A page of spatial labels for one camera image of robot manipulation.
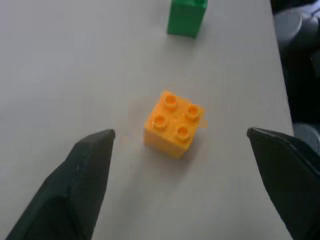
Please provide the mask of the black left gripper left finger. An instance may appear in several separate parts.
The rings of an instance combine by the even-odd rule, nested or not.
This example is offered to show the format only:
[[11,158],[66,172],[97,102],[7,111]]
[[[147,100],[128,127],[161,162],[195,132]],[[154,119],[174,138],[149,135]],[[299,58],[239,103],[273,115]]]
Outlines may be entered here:
[[116,133],[78,141],[45,179],[5,240],[91,240],[105,197]]

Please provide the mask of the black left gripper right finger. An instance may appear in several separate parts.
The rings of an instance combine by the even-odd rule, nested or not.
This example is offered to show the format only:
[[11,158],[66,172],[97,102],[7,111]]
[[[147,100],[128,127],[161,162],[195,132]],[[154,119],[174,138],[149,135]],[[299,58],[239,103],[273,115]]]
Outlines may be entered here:
[[293,240],[320,240],[320,155],[302,140],[251,127],[263,185]]

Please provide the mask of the dark rounded robot body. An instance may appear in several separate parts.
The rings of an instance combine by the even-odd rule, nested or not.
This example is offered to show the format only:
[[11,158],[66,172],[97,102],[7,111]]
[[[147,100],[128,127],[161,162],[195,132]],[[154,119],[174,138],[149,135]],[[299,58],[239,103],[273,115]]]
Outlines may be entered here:
[[294,136],[320,155],[320,0],[269,0]]

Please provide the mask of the orange studded building block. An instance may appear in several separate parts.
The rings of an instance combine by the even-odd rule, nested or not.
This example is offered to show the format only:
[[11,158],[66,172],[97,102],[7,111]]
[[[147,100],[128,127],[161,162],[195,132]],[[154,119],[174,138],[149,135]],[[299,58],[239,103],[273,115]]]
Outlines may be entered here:
[[144,123],[143,142],[179,159],[190,148],[204,115],[201,105],[165,90]]

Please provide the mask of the green studded building block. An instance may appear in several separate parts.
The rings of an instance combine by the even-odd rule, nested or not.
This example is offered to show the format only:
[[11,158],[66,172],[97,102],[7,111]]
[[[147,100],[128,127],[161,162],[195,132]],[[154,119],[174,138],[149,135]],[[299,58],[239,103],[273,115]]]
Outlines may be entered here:
[[171,0],[167,34],[195,39],[207,7],[208,0]]

